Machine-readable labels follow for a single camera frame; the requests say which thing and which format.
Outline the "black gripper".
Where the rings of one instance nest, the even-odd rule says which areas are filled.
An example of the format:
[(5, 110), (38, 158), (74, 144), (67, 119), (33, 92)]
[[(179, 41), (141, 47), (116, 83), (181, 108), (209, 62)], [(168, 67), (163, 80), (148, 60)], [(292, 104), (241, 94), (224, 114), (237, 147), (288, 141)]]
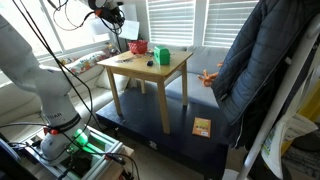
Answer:
[(118, 7), (113, 9), (102, 7), (98, 10), (98, 17), (104, 25), (108, 26), (111, 24), (117, 28), (121, 28), (125, 21), (124, 13)]

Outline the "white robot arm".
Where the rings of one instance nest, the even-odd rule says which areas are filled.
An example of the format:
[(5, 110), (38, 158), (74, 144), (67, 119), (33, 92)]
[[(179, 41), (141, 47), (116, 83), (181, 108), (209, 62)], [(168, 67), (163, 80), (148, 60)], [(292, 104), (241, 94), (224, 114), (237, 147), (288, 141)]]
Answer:
[(33, 108), (25, 102), (25, 94), (39, 97), (42, 117), (47, 120), (47, 134), (40, 144), (43, 162), (55, 166), (88, 144), (88, 124), (71, 102), (74, 88), (66, 69), (44, 66), (32, 52), (31, 45), (10, 22), (0, 15), (0, 69), (21, 93), (9, 90), (0, 96), (1, 121), (18, 126)]

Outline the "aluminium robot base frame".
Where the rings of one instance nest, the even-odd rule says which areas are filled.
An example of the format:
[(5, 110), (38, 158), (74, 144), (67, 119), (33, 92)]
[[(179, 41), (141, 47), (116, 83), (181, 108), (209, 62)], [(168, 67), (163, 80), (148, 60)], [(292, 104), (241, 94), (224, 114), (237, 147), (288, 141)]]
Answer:
[(120, 152), (123, 143), (89, 127), (90, 135), (80, 135), (59, 156), (61, 162), (52, 165), (45, 160), (39, 142), (44, 133), (39, 132), (25, 141), (26, 150), (58, 180), (99, 180), (116, 178), (126, 164)]

